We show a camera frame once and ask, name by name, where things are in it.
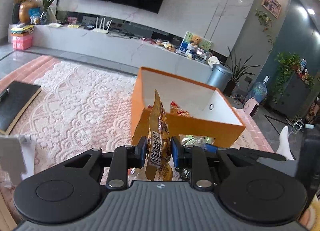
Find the clear hawthorn ball packet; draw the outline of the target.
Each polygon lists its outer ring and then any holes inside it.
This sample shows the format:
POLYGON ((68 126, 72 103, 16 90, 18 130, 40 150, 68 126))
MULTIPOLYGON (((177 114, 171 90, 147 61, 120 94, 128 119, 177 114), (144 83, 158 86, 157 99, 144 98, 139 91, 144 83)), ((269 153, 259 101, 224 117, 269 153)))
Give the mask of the clear hawthorn ball packet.
POLYGON ((179 135, 180 142, 183 146, 193 145, 206 149, 206 145, 214 145, 215 138, 196 135, 179 135))

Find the gold brown snack packet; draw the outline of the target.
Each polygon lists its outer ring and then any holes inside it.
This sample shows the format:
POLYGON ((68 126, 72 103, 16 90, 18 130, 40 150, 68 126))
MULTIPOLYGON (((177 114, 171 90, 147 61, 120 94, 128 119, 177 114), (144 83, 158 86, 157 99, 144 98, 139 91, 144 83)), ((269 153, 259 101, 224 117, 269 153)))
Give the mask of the gold brown snack packet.
POLYGON ((169 165, 171 143, 167 114, 157 91, 155 91, 155 99, 149 116, 148 148, 146 178, 150 181, 172 181, 173 171, 169 165))

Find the red striped crisps bag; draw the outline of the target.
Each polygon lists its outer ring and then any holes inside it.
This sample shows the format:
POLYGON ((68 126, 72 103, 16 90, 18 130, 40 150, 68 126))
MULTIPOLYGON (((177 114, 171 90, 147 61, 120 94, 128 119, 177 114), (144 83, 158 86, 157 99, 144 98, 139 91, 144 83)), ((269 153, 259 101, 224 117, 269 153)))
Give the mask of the red striped crisps bag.
POLYGON ((178 115, 182 117, 190 117, 188 111, 183 110, 176 102, 172 101, 170 103, 170 114, 178 115))

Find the orange cardboard box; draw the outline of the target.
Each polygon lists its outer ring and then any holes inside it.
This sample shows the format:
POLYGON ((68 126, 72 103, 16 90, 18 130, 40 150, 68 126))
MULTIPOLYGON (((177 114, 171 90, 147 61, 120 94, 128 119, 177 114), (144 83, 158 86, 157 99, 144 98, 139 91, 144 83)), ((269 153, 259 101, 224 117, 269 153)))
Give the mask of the orange cardboard box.
POLYGON ((131 95, 131 135, 136 145, 149 131, 149 116, 158 93, 172 136, 214 138, 218 147, 230 147, 245 124, 218 88, 188 78, 140 67, 131 95))

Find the pink small heater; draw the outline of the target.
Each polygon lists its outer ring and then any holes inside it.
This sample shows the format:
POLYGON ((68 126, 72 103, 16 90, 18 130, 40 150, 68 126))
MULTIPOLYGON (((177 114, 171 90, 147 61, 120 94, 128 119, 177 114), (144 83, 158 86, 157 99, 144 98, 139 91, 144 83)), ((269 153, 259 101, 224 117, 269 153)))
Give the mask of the pink small heater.
POLYGON ((255 98, 248 99, 243 108, 244 112, 250 117, 253 117, 258 111, 258 109, 259 109, 259 102, 257 102, 255 98))

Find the blue water bottle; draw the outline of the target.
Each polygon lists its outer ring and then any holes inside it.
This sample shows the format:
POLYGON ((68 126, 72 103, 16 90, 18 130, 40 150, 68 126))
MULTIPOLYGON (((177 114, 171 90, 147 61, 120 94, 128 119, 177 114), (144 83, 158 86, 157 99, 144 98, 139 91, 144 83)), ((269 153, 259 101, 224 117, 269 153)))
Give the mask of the blue water bottle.
POLYGON ((260 104, 267 96, 267 82, 270 79, 268 75, 265 76, 262 82, 256 82, 251 89, 251 97, 260 104))

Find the grey metal trash bin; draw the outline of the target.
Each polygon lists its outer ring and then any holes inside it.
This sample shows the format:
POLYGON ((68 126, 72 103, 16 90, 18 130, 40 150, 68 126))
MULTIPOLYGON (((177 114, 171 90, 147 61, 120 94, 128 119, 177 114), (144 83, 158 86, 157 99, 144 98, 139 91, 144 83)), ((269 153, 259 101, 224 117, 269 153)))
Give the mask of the grey metal trash bin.
POLYGON ((221 64, 214 64, 207 84, 212 87, 216 87, 223 92, 232 75, 233 72, 229 68, 221 64))

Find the tall leafy floor plant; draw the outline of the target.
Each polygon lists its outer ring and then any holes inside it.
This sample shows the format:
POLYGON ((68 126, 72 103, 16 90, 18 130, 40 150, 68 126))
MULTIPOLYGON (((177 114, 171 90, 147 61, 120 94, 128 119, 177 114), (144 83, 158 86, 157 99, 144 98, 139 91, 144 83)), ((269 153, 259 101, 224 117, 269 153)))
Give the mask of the tall leafy floor plant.
POLYGON ((231 60, 231 65, 226 64, 227 68, 229 68, 232 72, 232 76, 229 79, 227 86, 225 87, 225 90, 223 93, 230 97, 232 91, 235 89, 235 86, 237 85, 237 82, 240 78, 242 78, 245 75, 255 75, 255 73, 249 72, 248 70, 250 68, 257 68, 261 67, 261 65, 249 65, 248 62, 252 59, 253 55, 250 55, 245 61, 242 62, 242 58, 240 57, 237 60, 236 53, 231 52, 230 48, 228 48, 229 51, 229 58, 231 60))

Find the teddy bear gift set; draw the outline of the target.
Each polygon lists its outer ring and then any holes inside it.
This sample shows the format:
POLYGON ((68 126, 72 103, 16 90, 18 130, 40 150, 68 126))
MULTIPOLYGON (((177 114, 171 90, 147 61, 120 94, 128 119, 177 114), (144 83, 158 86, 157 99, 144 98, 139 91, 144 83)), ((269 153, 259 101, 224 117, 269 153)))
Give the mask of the teddy bear gift set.
POLYGON ((210 50, 212 42, 192 32, 187 31, 179 47, 179 51, 187 57, 198 56, 204 59, 205 54, 210 50))

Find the snack pile on cabinet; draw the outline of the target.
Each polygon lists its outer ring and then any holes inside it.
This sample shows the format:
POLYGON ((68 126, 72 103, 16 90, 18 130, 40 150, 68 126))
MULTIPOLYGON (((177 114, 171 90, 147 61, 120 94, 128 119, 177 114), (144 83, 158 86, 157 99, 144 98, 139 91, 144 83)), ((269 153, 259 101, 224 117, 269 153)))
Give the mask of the snack pile on cabinet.
POLYGON ((157 44, 158 46, 161 46, 161 47, 167 49, 167 50, 170 51, 170 52, 176 52, 176 48, 174 47, 174 45, 171 44, 171 43, 168 42, 168 41, 165 41, 165 42, 164 42, 164 41, 161 40, 161 39, 157 39, 157 40, 156 40, 156 44, 157 44))

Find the black notebook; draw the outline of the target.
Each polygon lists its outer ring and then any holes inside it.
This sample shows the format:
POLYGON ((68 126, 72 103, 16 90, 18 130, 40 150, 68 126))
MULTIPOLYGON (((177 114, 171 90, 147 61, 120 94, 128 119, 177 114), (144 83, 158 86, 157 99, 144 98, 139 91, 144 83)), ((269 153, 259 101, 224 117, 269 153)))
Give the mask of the black notebook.
POLYGON ((40 85, 12 81, 1 92, 1 134, 9 135, 24 111, 41 92, 40 85))

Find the white router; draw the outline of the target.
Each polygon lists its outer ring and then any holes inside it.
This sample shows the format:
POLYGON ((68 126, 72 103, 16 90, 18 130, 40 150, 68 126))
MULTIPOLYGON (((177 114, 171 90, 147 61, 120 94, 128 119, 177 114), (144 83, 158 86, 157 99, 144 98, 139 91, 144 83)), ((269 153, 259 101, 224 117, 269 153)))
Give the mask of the white router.
POLYGON ((97 17, 95 21, 95 28, 92 31, 107 35, 110 32, 111 23, 112 20, 106 21, 105 17, 97 17))

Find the pink storage box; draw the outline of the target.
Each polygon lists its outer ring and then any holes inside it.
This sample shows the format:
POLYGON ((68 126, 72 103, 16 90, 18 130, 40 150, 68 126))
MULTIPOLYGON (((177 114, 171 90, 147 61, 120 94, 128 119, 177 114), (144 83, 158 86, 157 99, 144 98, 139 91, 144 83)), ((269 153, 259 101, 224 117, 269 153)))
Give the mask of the pink storage box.
POLYGON ((27 50, 33 46, 33 35, 28 33, 12 34, 12 47, 14 50, 27 50))

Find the potted green plant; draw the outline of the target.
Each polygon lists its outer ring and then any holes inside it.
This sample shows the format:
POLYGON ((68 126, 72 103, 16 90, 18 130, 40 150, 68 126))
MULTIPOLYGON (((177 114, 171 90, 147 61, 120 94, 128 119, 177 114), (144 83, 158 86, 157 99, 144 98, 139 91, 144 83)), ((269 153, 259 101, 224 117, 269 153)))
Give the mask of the potted green plant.
POLYGON ((57 21, 56 11, 59 0, 41 0, 40 24, 47 25, 57 21))

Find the framed wall picture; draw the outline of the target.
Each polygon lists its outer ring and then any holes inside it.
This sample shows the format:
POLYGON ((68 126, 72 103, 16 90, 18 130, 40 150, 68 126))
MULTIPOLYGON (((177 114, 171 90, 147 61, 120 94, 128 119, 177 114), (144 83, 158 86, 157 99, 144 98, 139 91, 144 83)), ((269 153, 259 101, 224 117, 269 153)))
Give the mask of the framed wall picture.
POLYGON ((276 19, 281 13, 281 4, 277 0, 263 0, 261 5, 267 9, 276 19))

